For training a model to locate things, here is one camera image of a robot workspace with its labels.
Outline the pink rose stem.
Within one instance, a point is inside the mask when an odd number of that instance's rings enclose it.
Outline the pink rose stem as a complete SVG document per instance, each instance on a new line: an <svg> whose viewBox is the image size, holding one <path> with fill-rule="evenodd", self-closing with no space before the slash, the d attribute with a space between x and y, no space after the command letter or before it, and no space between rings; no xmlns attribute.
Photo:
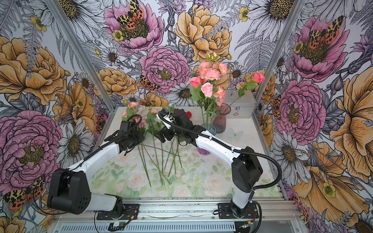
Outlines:
<svg viewBox="0 0 373 233"><path fill-rule="evenodd" d="M265 76L259 72L254 72L249 82L244 82L239 89L238 97L229 105L232 106L237 100L241 99L248 91L252 91L258 84L265 81Z"/></svg>
<svg viewBox="0 0 373 233"><path fill-rule="evenodd" d="M210 113L213 110L213 84L206 82L201 86L201 92L203 94L203 103L205 104L204 110L206 114L206 124L209 122Z"/></svg>

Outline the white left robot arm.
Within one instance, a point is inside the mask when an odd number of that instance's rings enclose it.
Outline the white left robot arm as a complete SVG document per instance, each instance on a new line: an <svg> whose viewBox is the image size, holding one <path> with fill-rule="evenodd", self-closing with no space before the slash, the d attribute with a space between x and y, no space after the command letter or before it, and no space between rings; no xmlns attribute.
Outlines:
<svg viewBox="0 0 373 233"><path fill-rule="evenodd" d="M47 206L51 209L79 215L86 211L106 212L112 218L124 213L122 198L93 193L89 183L93 175L121 152L130 152L144 140L139 122L122 121L120 129L105 139L87 157L68 167L56 170L51 177Z"/></svg>

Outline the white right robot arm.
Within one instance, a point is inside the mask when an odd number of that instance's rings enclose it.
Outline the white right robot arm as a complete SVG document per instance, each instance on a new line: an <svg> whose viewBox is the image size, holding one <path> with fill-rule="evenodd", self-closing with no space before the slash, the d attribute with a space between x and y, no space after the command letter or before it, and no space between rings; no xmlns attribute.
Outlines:
<svg viewBox="0 0 373 233"><path fill-rule="evenodd" d="M256 183L263 174L258 160L259 154L251 147L235 147L215 137L201 125L195 125L182 110L170 113L161 110L157 114L164 127L157 134L161 142L170 141L175 136L184 139L187 144L206 150L231 165L232 181L236 191L230 203L230 213L235 218L243 218L259 186Z"/></svg>

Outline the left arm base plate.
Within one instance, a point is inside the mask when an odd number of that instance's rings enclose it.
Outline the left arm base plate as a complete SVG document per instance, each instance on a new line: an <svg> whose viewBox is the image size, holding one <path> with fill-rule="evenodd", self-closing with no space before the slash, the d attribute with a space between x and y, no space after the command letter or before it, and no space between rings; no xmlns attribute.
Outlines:
<svg viewBox="0 0 373 233"><path fill-rule="evenodd" d="M122 197L116 196L116 203L111 211L99 211L97 220L136 220L139 214L139 204L123 203Z"/></svg>

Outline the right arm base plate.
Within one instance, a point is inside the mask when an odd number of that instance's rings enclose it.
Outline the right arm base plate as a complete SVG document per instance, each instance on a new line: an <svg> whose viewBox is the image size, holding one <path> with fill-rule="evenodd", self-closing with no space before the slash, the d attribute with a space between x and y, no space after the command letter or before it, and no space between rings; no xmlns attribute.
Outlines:
<svg viewBox="0 0 373 233"><path fill-rule="evenodd" d="M217 214L220 219L259 218L258 208L254 203L248 203L243 209L239 208L233 202L218 203L217 210L214 211L214 214Z"/></svg>

